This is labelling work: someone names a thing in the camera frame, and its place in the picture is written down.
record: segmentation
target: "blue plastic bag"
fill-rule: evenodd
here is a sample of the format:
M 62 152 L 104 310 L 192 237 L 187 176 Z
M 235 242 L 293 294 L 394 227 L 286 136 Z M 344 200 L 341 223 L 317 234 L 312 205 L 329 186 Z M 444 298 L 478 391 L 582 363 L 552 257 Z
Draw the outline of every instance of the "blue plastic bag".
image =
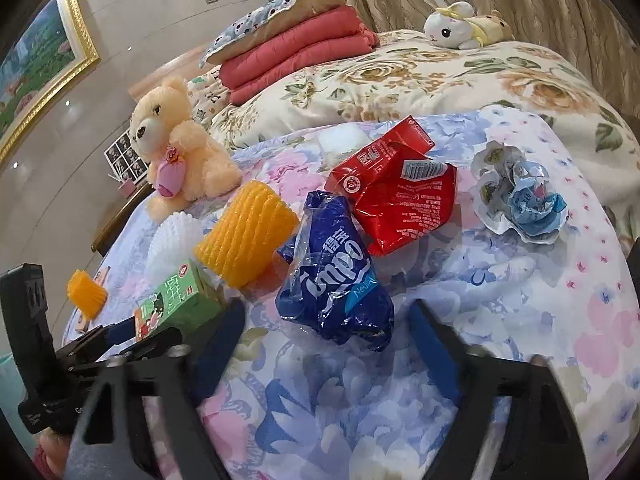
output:
M 370 349 L 385 349 L 394 305 L 378 282 L 347 199 L 310 192 L 293 252 L 291 241 L 278 250 L 292 263 L 276 298 L 282 319 L 311 327 L 337 344 L 357 335 Z

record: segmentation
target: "wooden nightstand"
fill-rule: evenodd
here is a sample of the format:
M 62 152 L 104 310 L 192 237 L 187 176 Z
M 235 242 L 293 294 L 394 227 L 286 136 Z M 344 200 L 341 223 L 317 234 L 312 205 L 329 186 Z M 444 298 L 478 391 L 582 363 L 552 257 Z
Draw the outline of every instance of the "wooden nightstand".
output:
M 116 238 L 118 238 L 124 229 L 133 210 L 137 208 L 140 202 L 149 196 L 153 190 L 151 184 L 144 180 L 140 183 L 133 195 L 114 202 L 113 205 L 107 209 L 107 212 L 102 217 L 95 231 L 94 243 L 91 244 L 91 250 L 94 253 L 100 253 L 101 256 L 107 255 Z

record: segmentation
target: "floral bedspread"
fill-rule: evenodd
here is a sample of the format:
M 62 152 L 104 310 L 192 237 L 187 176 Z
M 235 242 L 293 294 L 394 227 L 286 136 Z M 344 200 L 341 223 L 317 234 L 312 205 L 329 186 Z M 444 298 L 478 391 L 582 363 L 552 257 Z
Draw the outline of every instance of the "floral bedspread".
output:
M 192 83 L 202 96 L 194 117 L 216 140 L 238 149 L 301 128 L 460 113 L 493 103 L 541 114 L 606 206 L 628 252 L 640 235 L 640 146 L 569 62 L 518 41 L 459 51 L 431 46 L 414 30 L 384 32 L 380 40 L 372 54 L 299 70 L 241 107 L 228 105 L 213 70 Z
M 507 359 L 549 356 L 591 478 L 603 480 L 640 425 L 640 313 L 612 224 L 539 116 L 494 105 L 418 122 L 436 143 L 430 155 L 459 168 L 458 195 L 446 225 L 374 258 L 396 307 L 391 345 L 373 353 L 352 338 L 337 347 L 283 322 L 274 297 L 286 266 L 276 265 L 242 292 L 249 303 L 246 331 L 216 395 L 199 407 L 216 449 L 236 479 L 420 479 L 456 413 L 408 335 L 406 306 L 424 298 L 470 344 Z M 391 125 L 360 126 L 373 139 Z M 245 180 L 266 182 L 300 212 L 306 194 L 327 176 L 316 132 L 267 140 L 234 158 Z M 519 147 L 549 170 L 569 206 L 554 245 L 525 244 L 514 232 L 494 235 L 473 212 L 469 164 L 492 139 Z M 225 203 L 198 202 L 191 212 L 208 231 Z M 94 323 L 131 316 L 150 293 L 143 271 L 155 229 L 139 206 L 105 258 L 109 299 Z M 77 336 L 76 317 L 66 338 Z M 508 402 L 500 403 L 475 478 L 490 476 L 507 413 Z M 180 478 L 152 400 L 148 416 L 164 476 Z

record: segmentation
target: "bear's pink heart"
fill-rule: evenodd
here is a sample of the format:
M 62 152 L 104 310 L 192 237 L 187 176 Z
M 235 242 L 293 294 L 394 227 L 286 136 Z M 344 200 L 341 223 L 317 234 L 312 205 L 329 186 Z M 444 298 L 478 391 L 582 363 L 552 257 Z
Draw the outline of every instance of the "bear's pink heart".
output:
M 178 194 L 184 182 L 184 174 L 187 165 L 179 158 L 175 162 L 162 160 L 158 164 L 158 176 L 156 177 L 156 189 L 161 196 L 172 197 Z

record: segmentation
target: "pillow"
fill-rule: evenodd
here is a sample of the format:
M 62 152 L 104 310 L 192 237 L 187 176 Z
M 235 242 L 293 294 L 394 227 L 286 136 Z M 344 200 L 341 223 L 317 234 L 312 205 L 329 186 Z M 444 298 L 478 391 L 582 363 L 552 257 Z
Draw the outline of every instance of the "pillow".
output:
M 340 6 L 314 16 L 251 50 L 227 59 L 220 67 L 220 81 L 232 90 L 241 87 L 319 41 L 351 36 L 364 27 L 356 9 Z
M 199 75 L 187 83 L 191 118 L 208 130 L 211 120 L 229 104 L 229 90 L 218 76 L 219 66 Z
M 244 54 L 316 14 L 344 5 L 347 0 L 273 0 L 252 10 L 220 34 L 202 56 L 205 63 L 221 64 Z
M 364 31 L 360 34 L 319 41 L 306 46 L 256 79 L 245 83 L 240 88 L 233 89 L 231 91 L 231 104 L 235 106 L 244 104 L 268 86 L 301 68 L 336 59 L 347 59 L 370 54 L 373 51 L 372 47 L 378 43 L 378 35 L 365 28 L 364 25 L 362 25 L 362 28 Z

